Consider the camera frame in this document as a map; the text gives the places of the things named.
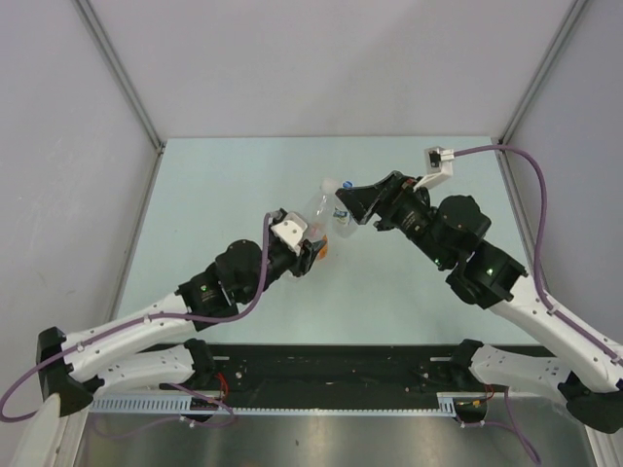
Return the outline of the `small orange juice bottle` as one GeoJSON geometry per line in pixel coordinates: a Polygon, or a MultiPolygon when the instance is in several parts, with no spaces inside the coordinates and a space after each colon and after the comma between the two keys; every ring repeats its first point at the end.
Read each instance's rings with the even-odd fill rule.
{"type": "Polygon", "coordinates": [[[327,256],[328,238],[326,234],[312,244],[312,252],[317,260],[322,260],[327,256]]]}

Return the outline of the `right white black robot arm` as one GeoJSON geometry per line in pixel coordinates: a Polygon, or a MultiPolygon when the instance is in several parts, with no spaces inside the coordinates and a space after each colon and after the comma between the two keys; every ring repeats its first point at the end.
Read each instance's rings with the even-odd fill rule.
{"type": "Polygon", "coordinates": [[[473,197],[449,196],[434,206],[420,179],[398,171],[375,185],[340,188],[336,196],[357,224],[377,216],[377,231],[402,232],[448,272],[447,284],[464,303],[508,320],[550,353],[532,357],[465,340],[449,366],[456,388],[502,385],[559,404],[600,432],[621,429],[619,345],[538,291],[521,263],[486,241],[491,220],[473,197]]]}

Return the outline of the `blue labeled water bottle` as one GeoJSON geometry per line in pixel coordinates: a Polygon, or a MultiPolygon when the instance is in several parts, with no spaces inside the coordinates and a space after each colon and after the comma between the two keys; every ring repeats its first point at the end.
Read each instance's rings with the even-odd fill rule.
{"type": "Polygon", "coordinates": [[[337,198],[336,192],[343,188],[343,182],[330,179],[329,184],[332,191],[332,228],[334,233],[341,238],[351,237],[357,230],[358,225],[353,220],[344,204],[337,198]]]}

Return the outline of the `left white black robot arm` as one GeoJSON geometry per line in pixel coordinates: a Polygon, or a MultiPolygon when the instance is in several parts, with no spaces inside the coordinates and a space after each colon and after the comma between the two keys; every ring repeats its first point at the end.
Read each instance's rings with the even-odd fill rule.
{"type": "Polygon", "coordinates": [[[58,395],[60,413],[67,416],[107,393],[170,383],[209,386],[215,363],[208,345],[192,333],[251,310],[285,273],[307,274],[325,245],[324,238],[304,240],[293,252],[275,236],[266,249],[238,240],[205,271],[124,319],[72,334],[57,327],[41,332],[37,375],[43,397],[58,395]]]}

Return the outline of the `clear unlabeled plastic bottle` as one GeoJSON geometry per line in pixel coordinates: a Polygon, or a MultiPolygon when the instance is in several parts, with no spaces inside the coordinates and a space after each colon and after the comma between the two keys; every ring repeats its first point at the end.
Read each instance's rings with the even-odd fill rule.
{"type": "Polygon", "coordinates": [[[335,192],[339,188],[336,180],[324,178],[306,204],[302,216],[308,225],[306,239],[310,242],[318,242],[327,234],[335,208],[335,192]]]}

